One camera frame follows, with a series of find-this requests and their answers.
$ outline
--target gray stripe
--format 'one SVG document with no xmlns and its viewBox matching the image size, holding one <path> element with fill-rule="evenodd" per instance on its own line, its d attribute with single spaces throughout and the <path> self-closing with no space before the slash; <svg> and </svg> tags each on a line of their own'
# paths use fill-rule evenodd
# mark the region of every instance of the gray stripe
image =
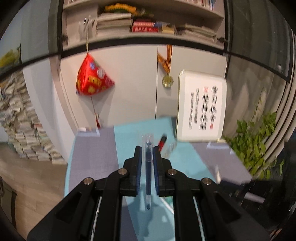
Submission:
<svg viewBox="0 0 296 241">
<path fill-rule="evenodd" d="M 100 130 L 100 137 L 76 137 L 71 164 L 69 192 L 84 178 L 101 179 L 119 169 L 114 128 Z M 122 200 L 121 240 L 137 241 L 126 199 Z"/>
<path fill-rule="evenodd" d="M 252 179 L 252 176 L 238 157 L 234 153 L 230 154 L 230 148 L 227 148 L 227 144 L 211 143 L 210 149 L 207 149 L 208 143 L 191 144 L 214 177 L 216 177 L 215 166 L 218 165 L 221 179 L 238 184 L 249 182 Z"/>
</svg>

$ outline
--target white sign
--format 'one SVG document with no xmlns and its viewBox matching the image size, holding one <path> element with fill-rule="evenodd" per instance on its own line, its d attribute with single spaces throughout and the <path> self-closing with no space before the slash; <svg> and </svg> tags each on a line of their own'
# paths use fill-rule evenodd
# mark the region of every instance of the white sign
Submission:
<svg viewBox="0 0 296 241">
<path fill-rule="evenodd" d="M 209 141 L 221 138 L 226 80 L 222 77 L 182 71 L 179 75 L 179 109 L 176 136 L 180 141 Z"/>
</svg>

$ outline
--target shelf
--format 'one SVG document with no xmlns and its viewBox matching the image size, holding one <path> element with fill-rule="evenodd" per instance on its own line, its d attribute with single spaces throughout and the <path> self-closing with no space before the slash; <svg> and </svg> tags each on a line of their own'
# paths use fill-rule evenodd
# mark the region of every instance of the shelf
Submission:
<svg viewBox="0 0 296 241">
<path fill-rule="evenodd" d="M 142 33 L 126 33 L 126 34 L 122 34 L 122 35 L 108 35 L 108 36 L 103 36 L 103 37 L 94 37 L 89 39 L 89 43 L 94 43 L 94 42 L 100 42 L 100 41 L 106 41 L 106 40 L 113 40 L 113 39 L 131 39 L 134 37 L 143 37 L 143 38 L 155 38 L 155 37 L 160 37 L 160 38 L 164 38 L 164 39 L 179 39 L 179 40 L 185 40 L 188 42 L 193 42 L 193 43 L 200 43 L 200 44 L 204 44 L 204 45 L 208 45 L 214 48 L 218 48 L 218 49 L 223 49 L 223 45 L 214 43 L 212 41 L 207 41 L 204 39 L 197 39 L 197 38 L 191 38 L 188 36 L 181 36 L 181 35 L 172 35 L 172 34 L 163 34 L 163 33 L 151 33 L 151 32 L 142 32 Z M 75 43 L 72 43 L 68 46 L 65 46 L 63 48 L 63 50 L 69 50 L 78 46 L 82 46 L 85 45 L 86 41 L 77 41 Z"/>
<path fill-rule="evenodd" d="M 125 3 L 126 0 L 117 0 L 117 3 Z M 147 9 L 167 9 L 167 12 L 175 12 L 183 15 L 193 15 L 202 18 L 224 18 L 224 15 L 212 11 L 210 9 L 199 6 L 195 3 L 185 2 L 182 0 L 129 0 L 130 4 L 141 6 Z M 100 6 L 106 6 L 113 4 L 114 0 L 77 0 L 76 2 L 64 5 L 64 10 L 70 11 L 79 9 L 83 6 L 92 4 L 98 4 Z"/>
</svg>

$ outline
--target metal screw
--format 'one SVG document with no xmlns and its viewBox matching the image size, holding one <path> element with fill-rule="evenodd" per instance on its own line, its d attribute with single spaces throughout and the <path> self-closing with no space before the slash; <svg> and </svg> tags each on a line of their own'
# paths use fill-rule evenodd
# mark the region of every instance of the metal screw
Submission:
<svg viewBox="0 0 296 241">
<path fill-rule="evenodd" d="M 173 176 L 173 175 L 176 175 L 177 174 L 177 171 L 175 169 L 169 169 L 168 170 L 168 174 Z"/>
<path fill-rule="evenodd" d="M 85 178 L 84 180 L 83 180 L 83 183 L 85 184 L 85 185 L 89 185 L 89 184 L 91 184 L 93 182 L 93 179 L 91 178 L 91 177 L 87 177 L 87 178 Z"/>
<path fill-rule="evenodd" d="M 212 180 L 209 179 L 209 178 L 203 178 L 202 182 L 205 184 L 205 185 L 210 185 L 212 183 Z"/>
<path fill-rule="evenodd" d="M 119 169 L 118 170 L 118 173 L 120 174 L 120 175 L 124 175 L 124 174 L 126 174 L 128 171 L 127 171 L 127 169 L 125 169 L 125 168 L 121 168 L 121 169 Z"/>
</svg>

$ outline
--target table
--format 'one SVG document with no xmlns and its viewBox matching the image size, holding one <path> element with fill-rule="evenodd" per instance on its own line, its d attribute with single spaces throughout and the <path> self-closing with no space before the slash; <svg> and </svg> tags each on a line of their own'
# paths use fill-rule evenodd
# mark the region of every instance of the table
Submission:
<svg viewBox="0 0 296 241">
<path fill-rule="evenodd" d="M 164 150 L 174 141 L 175 118 L 161 118 L 122 126 L 103 128 L 98 137 L 78 135 L 73 144 L 65 181 L 67 195 L 85 177 L 107 177 L 133 156 L 141 136 L 152 133 L 154 145 L 163 133 L 168 135 Z M 250 181 L 251 175 L 226 143 L 179 142 L 170 156 L 172 167 L 188 177 L 209 177 L 215 181 L 218 165 L 222 179 L 235 183 Z M 121 241 L 173 241 L 174 216 L 156 195 L 152 179 L 151 209 L 145 207 L 145 165 L 142 164 L 140 191 L 137 197 L 123 198 Z"/>
</svg>

